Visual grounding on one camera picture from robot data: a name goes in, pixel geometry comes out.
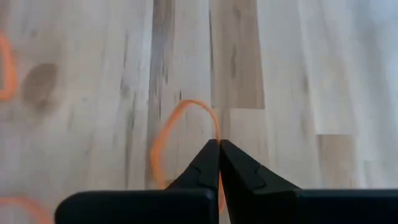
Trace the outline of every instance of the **orange rubber band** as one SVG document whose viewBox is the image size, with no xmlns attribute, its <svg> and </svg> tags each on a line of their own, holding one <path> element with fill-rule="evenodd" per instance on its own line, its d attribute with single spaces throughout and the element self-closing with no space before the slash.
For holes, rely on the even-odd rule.
<svg viewBox="0 0 398 224">
<path fill-rule="evenodd" d="M 11 47 L 7 38 L 0 33 L 0 57 L 3 87 L 0 89 L 0 101 L 9 101 L 17 90 L 17 72 Z"/>
<path fill-rule="evenodd" d="M 1 197 L 0 206 L 16 205 L 23 208 L 38 224 L 53 224 L 52 217 L 37 202 L 24 197 Z"/>
<path fill-rule="evenodd" d="M 190 105 L 198 105 L 209 112 L 211 118 L 213 118 L 216 130 L 216 140 L 217 143 L 220 144 L 220 129 L 217 120 L 217 116 L 215 115 L 214 111 L 209 108 L 204 102 L 200 100 L 183 100 L 180 104 L 174 109 L 173 113 L 170 115 L 169 119 L 166 121 L 165 126 L 160 131 L 159 135 L 156 137 L 152 149 L 150 150 L 150 163 L 152 166 L 152 174 L 156 181 L 158 188 L 165 189 L 166 188 L 166 181 L 164 177 L 164 172 L 162 170 L 162 161 L 161 161 L 161 153 L 166 145 L 167 138 L 169 137 L 169 133 L 173 125 L 178 121 L 181 117 L 183 111 Z M 219 213 L 223 211 L 225 207 L 225 196 L 223 190 L 223 184 L 221 183 L 221 174 L 219 177 L 220 183 L 220 195 L 221 195 L 221 204 L 219 205 Z"/>
</svg>

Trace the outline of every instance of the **wooden floor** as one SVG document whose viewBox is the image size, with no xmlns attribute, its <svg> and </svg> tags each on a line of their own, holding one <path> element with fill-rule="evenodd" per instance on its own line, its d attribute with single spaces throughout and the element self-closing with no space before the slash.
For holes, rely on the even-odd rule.
<svg viewBox="0 0 398 224">
<path fill-rule="evenodd" d="M 0 0 L 20 83 L 0 103 L 0 195 L 52 211 L 82 190 L 154 188 L 148 150 L 183 99 L 300 187 L 398 187 L 397 15 L 395 0 Z M 190 108 L 167 178 L 214 133 Z"/>
</svg>

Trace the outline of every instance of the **hardwood floor plank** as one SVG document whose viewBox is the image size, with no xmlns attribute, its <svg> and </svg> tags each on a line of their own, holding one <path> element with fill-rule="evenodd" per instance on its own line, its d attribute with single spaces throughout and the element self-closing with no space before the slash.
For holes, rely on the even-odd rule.
<svg viewBox="0 0 398 224">
<path fill-rule="evenodd" d="M 358 187 L 354 138 L 344 134 L 321 134 L 318 138 L 322 187 Z"/>
<path fill-rule="evenodd" d="M 180 100 L 211 102 L 208 2 L 155 1 L 154 9 L 148 146 Z M 164 150 L 166 179 L 174 179 L 179 170 L 186 169 L 212 137 L 209 115 L 197 107 L 189 108 L 170 133 Z M 150 172 L 147 186 L 154 187 Z"/>
<path fill-rule="evenodd" d="M 78 191 L 144 188 L 148 14 L 147 1 L 11 1 L 5 31 L 21 85 L 0 105 L 3 195 L 52 212 Z"/>
<path fill-rule="evenodd" d="M 264 109 L 255 0 L 211 0 L 213 106 Z"/>
<path fill-rule="evenodd" d="M 366 187 L 365 161 L 389 161 L 396 157 L 397 125 L 390 91 L 389 58 L 383 37 L 383 19 L 373 1 L 324 1 L 336 27 L 336 41 L 347 71 L 356 123 L 356 151 L 360 186 Z"/>
<path fill-rule="evenodd" d="M 257 1 L 270 168 L 319 187 L 318 149 L 297 2 Z"/>
<path fill-rule="evenodd" d="M 396 189 L 398 166 L 395 161 L 363 161 L 366 188 Z"/>
</svg>

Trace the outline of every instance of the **dark wood streak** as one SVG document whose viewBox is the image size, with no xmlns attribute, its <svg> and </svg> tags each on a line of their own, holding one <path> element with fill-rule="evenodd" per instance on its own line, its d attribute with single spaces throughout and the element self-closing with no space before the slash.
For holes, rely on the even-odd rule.
<svg viewBox="0 0 398 224">
<path fill-rule="evenodd" d="M 133 145 L 132 141 L 132 131 L 134 130 L 134 124 L 136 120 L 136 93 L 134 92 L 134 96 L 132 98 L 131 109 L 127 114 L 127 126 L 126 126 L 126 143 L 124 145 L 124 184 L 125 188 L 129 187 L 129 177 L 130 177 L 130 160 L 131 160 L 131 148 Z"/>
<path fill-rule="evenodd" d="M 308 130 L 310 128 L 309 127 L 310 123 L 308 121 L 307 114 L 308 114 L 308 111 L 306 111 L 306 112 L 302 111 L 300 114 L 300 129 L 302 130 L 301 133 L 303 135 L 303 138 L 305 138 L 305 139 L 307 138 L 307 136 L 309 134 Z"/>
<path fill-rule="evenodd" d="M 154 0 L 152 21 L 152 52 L 150 58 L 147 148 L 150 149 L 160 126 L 162 114 L 162 84 L 169 81 L 170 59 L 174 39 L 175 0 Z M 152 181 L 147 163 L 146 186 Z"/>
<path fill-rule="evenodd" d="M 58 65 L 45 63 L 34 67 L 22 83 L 22 101 L 37 114 L 48 112 L 53 106 L 57 80 Z"/>
<path fill-rule="evenodd" d="M 75 119 L 75 110 L 74 110 L 74 106 L 72 105 L 72 108 L 69 112 L 69 116 L 68 116 L 68 124 L 67 124 L 67 129 L 70 131 L 73 128 L 73 120 Z"/>
<path fill-rule="evenodd" d="M 213 51 L 213 22 L 211 20 L 211 9 L 209 9 L 209 28 L 210 28 L 210 90 L 211 90 L 211 106 L 215 107 L 215 75 L 214 75 L 214 51 Z"/>
<path fill-rule="evenodd" d="M 255 0 L 211 0 L 213 106 L 264 109 Z"/>
<path fill-rule="evenodd" d="M 120 95 L 122 99 L 129 99 L 131 96 L 131 91 L 129 85 L 125 82 L 124 78 L 122 77 L 120 81 Z"/>
<path fill-rule="evenodd" d="M 126 40 L 124 41 L 124 53 L 123 53 L 123 68 L 126 69 L 127 62 L 127 50 L 129 48 L 129 34 L 126 33 Z"/>
<path fill-rule="evenodd" d="M 10 6 L 10 0 L 0 0 L 0 30 L 6 26 L 6 17 Z"/>
<path fill-rule="evenodd" d="M 309 92 L 310 92 L 310 90 L 309 90 L 309 86 L 308 86 L 308 76 L 307 76 L 307 73 L 304 73 L 304 74 L 303 74 L 302 80 L 303 80 L 303 85 L 302 85 L 303 92 L 304 92 L 306 95 L 308 95 Z"/>
</svg>

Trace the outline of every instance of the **rubber band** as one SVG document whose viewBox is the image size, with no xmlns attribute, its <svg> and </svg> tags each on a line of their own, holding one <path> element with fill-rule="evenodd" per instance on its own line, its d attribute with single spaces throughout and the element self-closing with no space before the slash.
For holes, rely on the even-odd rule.
<svg viewBox="0 0 398 224">
<path fill-rule="evenodd" d="M 165 189 L 166 188 L 166 180 L 165 180 L 165 175 L 162 169 L 162 160 L 161 160 L 161 153 L 162 150 L 164 149 L 167 138 L 169 137 L 170 130 L 172 129 L 173 125 L 180 119 L 182 113 L 188 106 L 190 105 L 198 105 L 202 107 L 204 110 L 206 110 L 211 118 L 213 118 L 214 124 L 215 124 L 215 131 L 216 131 L 216 140 L 217 143 L 220 144 L 220 129 L 219 129 L 219 123 L 217 116 L 215 115 L 214 111 L 208 107 L 204 102 L 200 100 L 183 100 L 180 102 L 179 105 L 174 109 L 172 114 L 170 115 L 169 119 L 166 121 L 165 126 L 163 129 L 160 131 L 158 136 L 156 137 L 152 149 L 150 150 L 150 163 L 152 166 L 152 175 L 154 176 L 155 182 L 160 189 Z M 221 214 L 224 207 L 225 207 L 225 196 L 224 196 L 224 190 L 223 190 L 223 184 L 221 182 L 221 173 L 219 177 L 219 189 L 220 189 L 220 195 L 221 195 L 221 203 L 219 204 L 219 209 L 218 212 Z"/>
<path fill-rule="evenodd" d="M 17 73 L 11 47 L 7 38 L 0 32 L 0 57 L 2 67 L 2 83 L 0 89 L 0 101 L 9 101 L 17 90 Z"/>
</svg>

